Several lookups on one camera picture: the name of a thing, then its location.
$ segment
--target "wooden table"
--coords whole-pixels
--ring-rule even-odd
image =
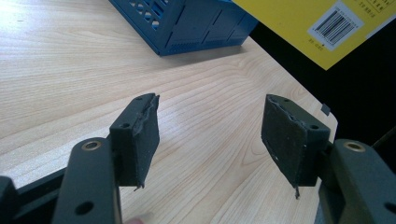
[[[122,188],[124,220],[312,223],[261,136],[266,93],[333,130],[318,102],[250,38],[242,47],[157,56],[107,0],[0,1],[0,174],[19,188],[105,137],[136,96],[161,95],[161,143],[146,188]]]

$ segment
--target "yellow book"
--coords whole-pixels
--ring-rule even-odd
[[[233,0],[329,69],[396,18],[396,0]]]

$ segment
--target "blue box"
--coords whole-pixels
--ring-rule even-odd
[[[159,55],[241,45],[258,21],[231,0],[110,0]]]

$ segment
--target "black plastic arm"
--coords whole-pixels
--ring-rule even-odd
[[[160,142],[158,103],[133,99],[107,138],[73,147],[65,169],[20,189],[0,176],[0,223],[121,223],[119,185],[144,187]]]
[[[262,141],[297,189],[322,179],[319,198],[327,223],[396,223],[396,176],[363,143],[328,142],[330,130],[293,101],[267,95]]]

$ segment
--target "dark background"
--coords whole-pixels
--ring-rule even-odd
[[[337,138],[372,145],[396,125],[396,20],[325,71],[265,25],[250,36],[338,120]],[[393,137],[378,149],[396,165]]]

